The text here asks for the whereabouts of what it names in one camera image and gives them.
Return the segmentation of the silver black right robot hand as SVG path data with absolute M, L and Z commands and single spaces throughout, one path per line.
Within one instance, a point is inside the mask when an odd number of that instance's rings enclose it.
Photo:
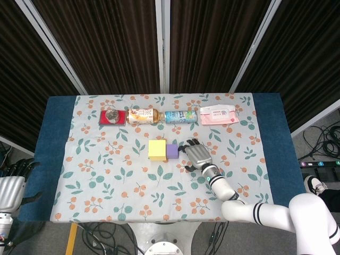
M 203 171 L 213 164 L 210 153 L 196 138 L 189 139 L 186 142 L 187 144 L 178 147 L 178 151 L 185 153 L 191 162 L 191 166 L 185 166 L 188 172 L 193 172 L 197 169 Z

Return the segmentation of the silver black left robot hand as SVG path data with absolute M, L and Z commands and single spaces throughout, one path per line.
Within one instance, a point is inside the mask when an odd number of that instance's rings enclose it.
M 24 198 L 26 184 L 32 170 L 39 166 L 33 158 L 20 159 L 16 163 L 1 170 L 1 214 L 11 214 L 21 205 L 34 202 L 42 196 L 37 192 L 34 196 Z

